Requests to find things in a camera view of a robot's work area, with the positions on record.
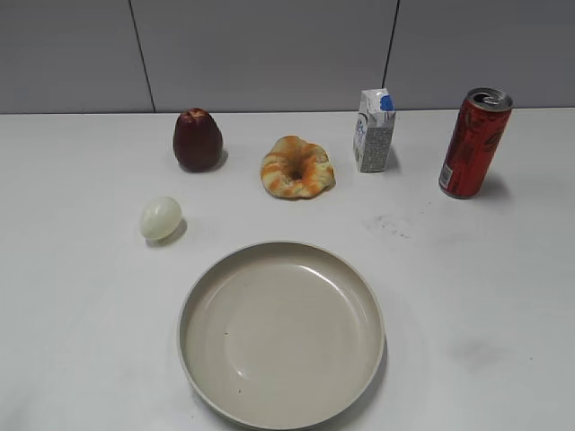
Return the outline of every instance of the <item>donut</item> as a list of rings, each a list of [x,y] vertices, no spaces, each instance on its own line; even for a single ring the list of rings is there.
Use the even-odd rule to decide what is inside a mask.
[[[261,183],[277,198],[313,198],[335,184],[333,167],[319,145],[284,136],[261,161]]]

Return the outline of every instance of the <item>wall seam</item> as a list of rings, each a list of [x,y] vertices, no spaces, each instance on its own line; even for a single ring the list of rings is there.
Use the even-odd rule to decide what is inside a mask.
[[[389,67],[389,59],[392,55],[392,48],[394,46],[395,25],[397,24],[397,16],[399,15],[399,7],[402,0],[397,0],[395,4],[394,25],[392,26],[392,34],[389,37],[389,46],[387,47],[387,57],[385,58],[384,79],[381,82],[381,88],[385,88],[385,78],[387,78],[387,67]]]
[[[142,60],[142,67],[144,68],[144,76],[146,77],[147,92],[148,95],[150,96],[150,101],[152,102],[152,110],[154,110],[154,113],[156,113],[154,95],[152,94],[152,86],[150,85],[150,78],[147,74],[146,61],[144,60],[144,52],[142,51],[142,43],[140,42],[140,35],[139,32],[137,31],[136,17],[134,16],[134,7],[132,6],[132,0],[128,0],[128,6],[129,6],[129,13],[132,16],[132,23],[134,24],[134,32],[136,33],[137,49],[140,53],[140,59]]]

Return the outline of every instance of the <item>plate rim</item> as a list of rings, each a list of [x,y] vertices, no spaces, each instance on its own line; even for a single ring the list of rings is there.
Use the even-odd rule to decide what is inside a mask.
[[[356,276],[358,276],[358,278],[361,280],[361,282],[364,284],[364,286],[367,288],[367,291],[369,293],[369,295],[371,296],[373,303],[376,307],[376,312],[377,312],[377,318],[379,319],[379,329],[381,330],[381,334],[382,334],[382,338],[381,338],[381,343],[377,352],[377,359],[376,362],[374,364],[373,369],[371,370],[371,374],[369,376],[369,378],[366,379],[366,382],[364,383],[364,385],[362,386],[361,390],[359,390],[355,396],[353,397],[353,399],[342,409],[340,409],[339,411],[337,411],[336,413],[330,415],[327,418],[321,419],[317,422],[314,422],[312,424],[307,424],[307,425],[303,425],[300,427],[291,427],[291,426],[287,426],[287,427],[266,427],[266,426],[261,426],[261,425],[256,425],[253,424],[249,421],[237,418],[236,416],[228,413],[227,411],[225,411],[224,409],[220,408],[214,401],[212,401],[208,395],[206,395],[206,393],[204,393],[204,391],[201,390],[201,388],[199,387],[199,385],[195,382],[195,380],[193,379],[193,377],[191,376],[191,372],[188,369],[188,366],[186,365],[186,362],[184,360],[184,356],[182,353],[182,343],[181,343],[181,326],[182,326],[182,320],[184,317],[184,312],[186,310],[186,306],[188,305],[188,302],[190,301],[190,297],[191,294],[194,290],[194,288],[196,288],[196,286],[199,284],[199,282],[213,269],[215,268],[217,265],[221,264],[224,260],[234,256],[237,253],[240,253],[242,251],[246,251],[248,249],[251,248],[255,248],[255,247],[261,247],[264,245],[270,245],[270,244],[292,244],[292,245],[303,245],[305,247],[310,247],[312,249],[316,249],[319,251],[322,251],[324,253],[327,253],[328,255],[334,257],[335,259],[339,260],[340,262],[342,262],[344,265],[346,265],[349,269],[351,269],[354,274]],[[307,429],[309,427],[316,427],[324,422],[327,422],[328,420],[335,418],[337,416],[339,416],[341,413],[343,413],[344,411],[346,411],[347,409],[349,409],[353,404],[356,403],[356,401],[359,399],[359,397],[361,397],[361,395],[366,391],[366,389],[369,387],[369,385],[374,381],[374,378],[377,375],[377,371],[379,370],[379,367],[381,366],[382,363],[382,359],[384,356],[384,351],[386,349],[386,342],[387,337],[385,335],[385,323],[384,323],[384,315],[381,311],[381,306],[379,304],[379,300],[377,297],[377,293],[376,291],[369,285],[369,283],[364,279],[364,277],[359,273],[359,271],[357,271],[355,269],[355,267],[353,267],[351,264],[349,264],[349,262],[347,262],[345,259],[343,259],[341,256],[326,250],[323,247],[319,247],[317,245],[308,243],[308,242],[299,242],[299,241],[288,241],[288,240],[280,240],[280,241],[265,241],[265,242],[255,242],[249,245],[245,245],[239,249],[236,249],[234,251],[231,251],[229,253],[227,253],[224,257],[222,257],[221,259],[219,259],[218,261],[216,261],[215,263],[213,263],[212,265],[210,265],[206,270],[204,270],[199,277],[196,278],[196,280],[194,281],[194,283],[192,284],[189,292],[186,294],[184,300],[183,300],[183,304],[181,305],[180,308],[180,313],[178,316],[178,329],[177,329],[177,333],[176,333],[176,343],[178,345],[178,357],[180,358],[180,365],[181,368],[183,369],[184,374],[186,375],[186,378],[188,379],[188,382],[191,384],[191,387],[193,388],[193,390],[200,396],[200,398],[206,402],[209,407],[211,409],[213,409],[218,415],[220,415],[223,418],[226,418],[236,424],[239,424],[243,427],[248,427],[251,429],[260,429],[260,430],[298,430],[298,429]]]

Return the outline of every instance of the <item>egg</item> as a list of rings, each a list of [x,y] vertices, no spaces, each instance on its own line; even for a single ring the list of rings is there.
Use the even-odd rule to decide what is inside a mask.
[[[180,222],[180,204],[173,198],[162,196],[144,207],[140,216],[140,232],[147,240],[158,241],[173,233]]]

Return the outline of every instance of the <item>can lid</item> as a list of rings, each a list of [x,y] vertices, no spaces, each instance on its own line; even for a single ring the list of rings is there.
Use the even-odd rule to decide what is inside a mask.
[[[488,87],[473,88],[467,93],[466,99],[478,108],[490,112],[503,112],[513,106],[513,100],[508,94]]]

